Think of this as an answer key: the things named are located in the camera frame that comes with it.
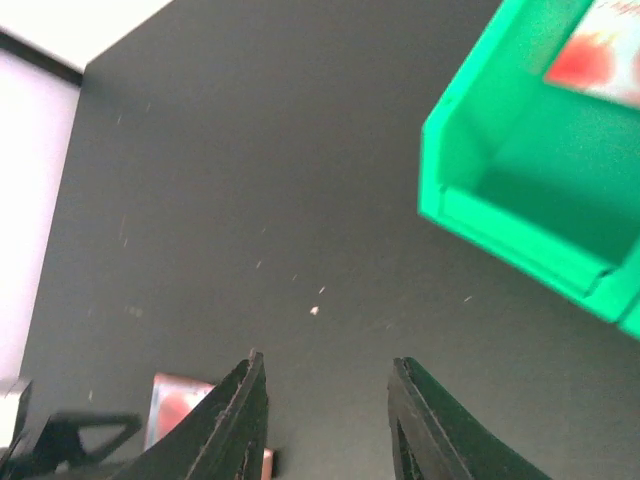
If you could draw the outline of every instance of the green storage bin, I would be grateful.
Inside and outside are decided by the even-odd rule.
[[[424,126],[419,210],[640,336],[640,110],[543,79],[591,4],[502,3]]]

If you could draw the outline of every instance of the red and white card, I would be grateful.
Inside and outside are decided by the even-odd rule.
[[[153,379],[145,450],[161,440],[213,390],[213,385],[158,373]]]
[[[640,0],[595,0],[545,80],[640,108]]]

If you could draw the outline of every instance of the dark gray table surface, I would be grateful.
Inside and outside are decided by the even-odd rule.
[[[416,214],[421,125],[497,4],[176,0],[91,63],[34,414],[146,413],[155,372],[257,348],[282,478],[386,480],[415,356],[550,475],[640,478],[640,343]]]

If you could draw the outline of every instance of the white background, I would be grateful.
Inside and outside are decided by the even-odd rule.
[[[170,0],[0,0],[0,29],[84,71]],[[17,376],[79,89],[0,50],[0,378]]]
[[[83,71],[171,0],[0,0],[0,28]]]

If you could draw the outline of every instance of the black plastic part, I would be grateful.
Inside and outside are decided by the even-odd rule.
[[[166,437],[113,480],[259,480],[268,399],[262,354],[243,360]]]
[[[85,450],[80,431],[88,428],[122,427],[93,450]],[[17,438],[0,465],[0,477],[21,480],[55,472],[60,465],[70,469],[97,465],[129,440],[140,428],[139,415],[57,413]]]
[[[478,423],[413,358],[393,362],[389,425],[397,480],[549,480]]]
[[[88,468],[77,468],[66,472],[52,473],[42,477],[32,477],[28,480],[109,480],[125,468],[127,463],[108,463]]]

